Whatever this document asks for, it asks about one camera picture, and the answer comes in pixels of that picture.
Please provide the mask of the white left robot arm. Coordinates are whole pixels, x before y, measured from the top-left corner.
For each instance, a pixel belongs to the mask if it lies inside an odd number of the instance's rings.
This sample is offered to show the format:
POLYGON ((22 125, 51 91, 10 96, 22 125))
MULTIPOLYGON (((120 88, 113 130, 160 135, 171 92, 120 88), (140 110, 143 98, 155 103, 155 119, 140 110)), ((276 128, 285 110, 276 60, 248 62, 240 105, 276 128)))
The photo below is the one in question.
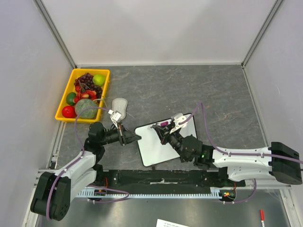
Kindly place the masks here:
POLYGON ((43 172, 31 201, 31 212, 60 221, 67 214, 72 200, 86 186, 99 186, 104 175, 98 164, 105 153, 104 146, 119 142, 122 146, 138 141, 141 136, 118 124, 107 130, 101 122, 89 126, 82 151, 61 169, 43 172))

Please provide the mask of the small black framed whiteboard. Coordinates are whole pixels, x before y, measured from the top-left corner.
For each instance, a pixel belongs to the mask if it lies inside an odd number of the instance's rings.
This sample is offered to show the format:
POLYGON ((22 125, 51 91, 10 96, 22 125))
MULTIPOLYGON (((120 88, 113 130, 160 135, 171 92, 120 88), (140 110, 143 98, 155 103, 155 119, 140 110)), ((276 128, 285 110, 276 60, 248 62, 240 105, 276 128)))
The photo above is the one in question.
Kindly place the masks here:
POLYGON ((179 154, 169 144, 162 145, 153 125, 170 123, 171 119, 164 119, 158 122, 149 123, 135 128, 135 134, 141 136, 138 140, 138 148, 143 166, 150 167, 159 163, 179 158, 179 154))

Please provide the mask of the white marker with magenta cap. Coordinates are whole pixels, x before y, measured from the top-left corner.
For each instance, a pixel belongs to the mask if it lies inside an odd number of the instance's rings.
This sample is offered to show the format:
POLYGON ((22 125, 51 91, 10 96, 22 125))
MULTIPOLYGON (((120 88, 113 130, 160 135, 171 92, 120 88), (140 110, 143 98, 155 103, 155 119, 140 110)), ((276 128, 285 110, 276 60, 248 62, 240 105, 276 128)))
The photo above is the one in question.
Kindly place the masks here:
POLYGON ((162 127, 166 127, 168 124, 169 124, 168 121, 156 122, 156 123, 154 123, 154 124, 151 126, 151 128, 157 128, 157 127, 162 128, 162 127))

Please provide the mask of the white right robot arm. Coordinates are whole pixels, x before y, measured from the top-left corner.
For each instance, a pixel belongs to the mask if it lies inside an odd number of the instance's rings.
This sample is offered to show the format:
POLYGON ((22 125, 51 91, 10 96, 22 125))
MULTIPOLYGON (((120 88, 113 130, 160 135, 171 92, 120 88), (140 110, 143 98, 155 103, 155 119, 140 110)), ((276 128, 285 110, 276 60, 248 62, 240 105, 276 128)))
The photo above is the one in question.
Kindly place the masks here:
POLYGON ((173 124, 154 124, 162 145, 169 144, 181 162, 193 162, 202 170, 218 169, 217 181, 222 186, 247 179, 275 179, 290 185, 303 183, 299 153, 281 142, 256 149, 227 149, 205 145, 189 135, 183 137, 173 124))

